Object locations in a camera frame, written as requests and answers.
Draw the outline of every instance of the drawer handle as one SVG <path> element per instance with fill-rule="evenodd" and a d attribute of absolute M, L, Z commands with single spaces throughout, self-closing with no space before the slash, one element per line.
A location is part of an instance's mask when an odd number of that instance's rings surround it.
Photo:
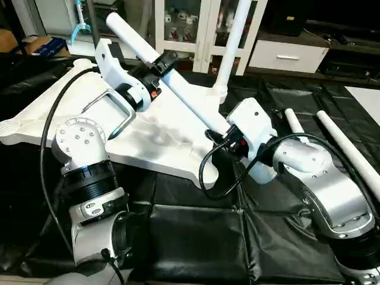
<path fill-rule="evenodd" d="M 287 59 L 289 61 L 299 61 L 298 56 L 289 56 L 289 55 L 277 55 L 278 59 Z"/>

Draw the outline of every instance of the cardboard box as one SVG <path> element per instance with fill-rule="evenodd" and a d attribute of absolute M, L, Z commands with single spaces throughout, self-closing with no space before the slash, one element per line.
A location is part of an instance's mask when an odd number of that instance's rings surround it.
<path fill-rule="evenodd" d="M 17 41 L 12 32 L 0 28 L 0 52 L 10 52 L 15 47 L 17 47 Z"/>

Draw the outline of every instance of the black fabric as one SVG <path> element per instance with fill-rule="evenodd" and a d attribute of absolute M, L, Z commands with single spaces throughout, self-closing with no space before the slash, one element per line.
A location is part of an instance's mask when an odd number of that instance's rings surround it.
<path fill-rule="evenodd" d="M 33 74 L 19 69 L 20 80 L 12 79 L 0 90 L 0 121 L 26 107 L 70 64 L 44 62 Z M 183 75 L 204 86 L 212 86 L 215 80 L 204 74 Z M 16 86 L 23 86 L 22 91 L 15 93 Z M 345 88 L 233 77 L 220 112 L 226 116 L 247 97 L 259 101 L 281 135 L 290 132 L 283 110 L 292 107 L 306 132 L 329 140 L 313 116 L 326 110 L 380 170 L 380 128 Z M 0 273 L 52 277 L 74 269 L 53 224 L 38 239 L 48 215 L 38 177 L 38 151 L 36 145 L 0 145 L 0 156 L 7 166 L 3 167 L 3 185 L 12 185 L 0 188 L 4 233 L 0 236 Z M 240 163 L 224 153 L 215 155 L 213 162 L 219 170 L 216 192 L 226 189 L 243 171 Z M 47 182 L 53 189 L 60 178 L 60 165 L 50 153 L 47 164 Z M 120 186 L 130 194 L 131 210 L 149 217 L 148 259 L 136 268 L 133 279 L 217 284 L 343 281 L 330 247 L 316 235 L 309 211 L 294 194 L 298 185 L 290 177 L 279 176 L 266 185 L 248 177 L 226 199 L 210 201 L 186 179 L 116 163 L 113 166 Z M 69 235 L 64 203 L 58 216 Z M 30 249 L 35 241 L 36 248 Z"/>

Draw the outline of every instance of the white pole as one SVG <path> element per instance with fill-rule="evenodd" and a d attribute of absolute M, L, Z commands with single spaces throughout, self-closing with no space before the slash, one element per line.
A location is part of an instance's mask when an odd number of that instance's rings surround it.
<path fill-rule="evenodd" d="M 117 13 L 107 17 L 107 26 L 125 42 L 143 62 L 154 62 L 160 55 Z M 175 70 L 171 70 L 162 81 L 174 94 L 211 130 L 224 135 L 231 127 L 218 111 L 204 104 L 204 97 Z"/>
<path fill-rule="evenodd" d="M 368 187 L 372 190 L 377 200 L 380 201 L 380 175 L 369 164 L 359 150 L 353 143 L 346 137 L 340 128 L 333 122 L 333 120 L 326 114 L 325 111 L 319 111 L 317 117 L 321 120 L 322 124 L 326 127 L 327 131 L 334 138 L 335 142 L 343 150 L 345 155 L 349 158 L 352 165 L 360 173 L 361 177 L 367 183 Z"/>
<path fill-rule="evenodd" d="M 227 41 L 226 52 L 223 55 L 218 77 L 213 87 L 214 94 L 220 96 L 220 104 L 224 103 L 227 97 L 228 80 L 231 75 L 235 55 L 239 48 L 251 3 L 252 0 L 240 0 L 236 8 L 235 18 Z"/>
<path fill-rule="evenodd" d="M 293 109 L 291 109 L 291 108 L 286 109 L 285 110 L 285 116 L 286 116 L 286 119 L 287 119 L 293 133 L 304 132 L 304 130 L 303 130 L 295 112 L 293 111 Z M 305 138 L 305 137 L 300 137 L 299 139 L 303 143 L 309 142 L 308 138 Z"/>

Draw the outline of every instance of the small figurine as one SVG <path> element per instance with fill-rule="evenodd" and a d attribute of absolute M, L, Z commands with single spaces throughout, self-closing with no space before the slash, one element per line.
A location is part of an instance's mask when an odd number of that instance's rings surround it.
<path fill-rule="evenodd" d="M 226 19 L 226 27 L 227 27 L 227 32 L 231 32 L 232 25 L 233 25 L 233 19 L 235 18 L 235 12 L 229 11 Z"/>

